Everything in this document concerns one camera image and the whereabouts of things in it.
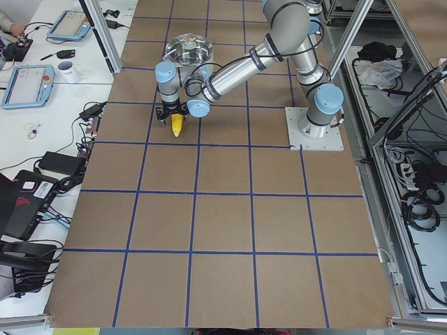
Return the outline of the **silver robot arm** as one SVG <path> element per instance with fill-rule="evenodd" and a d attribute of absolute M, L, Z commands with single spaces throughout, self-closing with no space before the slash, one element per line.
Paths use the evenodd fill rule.
<path fill-rule="evenodd" d="M 162 103 L 156 117 L 159 121 L 170 119 L 174 135 L 179 135 L 185 116 L 207 116 L 212 103 L 287 59 L 295 64 L 309 103 L 306 115 L 298 122 L 300 133 L 322 138 L 333 127 L 344 95 L 318 61 L 311 39 L 313 26 L 318 24 L 316 17 L 322 11 L 321 1 L 263 1 L 262 10 L 270 31 L 259 45 L 226 65 L 214 62 L 212 44 L 203 36 L 186 33 L 168 43 L 162 62 L 155 67 Z"/>

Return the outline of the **person's hand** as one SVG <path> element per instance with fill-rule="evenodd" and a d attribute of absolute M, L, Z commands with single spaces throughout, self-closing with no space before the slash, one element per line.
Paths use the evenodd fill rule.
<path fill-rule="evenodd" d="M 16 23 L 13 23 L 11 26 L 10 26 L 10 33 L 13 35 L 13 36 L 21 36 L 23 33 L 24 33 L 24 30 L 25 30 L 25 26 L 23 25 L 23 24 L 16 24 Z"/>

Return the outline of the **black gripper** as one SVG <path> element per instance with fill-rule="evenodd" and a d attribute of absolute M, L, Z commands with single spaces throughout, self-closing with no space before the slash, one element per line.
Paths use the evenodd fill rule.
<path fill-rule="evenodd" d="M 162 123 L 165 123 L 165 120 L 173 114 L 181 114 L 183 116 L 183 122 L 186 122 L 189 118 L 187 104 L 180 103 L 179 101 L 172 103 L 163 102 L 161 107 L 156 108 L 156 118 Z"/>

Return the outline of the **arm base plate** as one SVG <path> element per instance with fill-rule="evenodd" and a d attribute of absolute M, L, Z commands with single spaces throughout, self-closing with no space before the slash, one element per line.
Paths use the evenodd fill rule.
<path fill-rule="evenodd" d="M 302 151 L 343 151 L 336 117 L 326 126 L 316 126 L 307 118 L 308 107 L 286 107 L 289 147 Z"/>

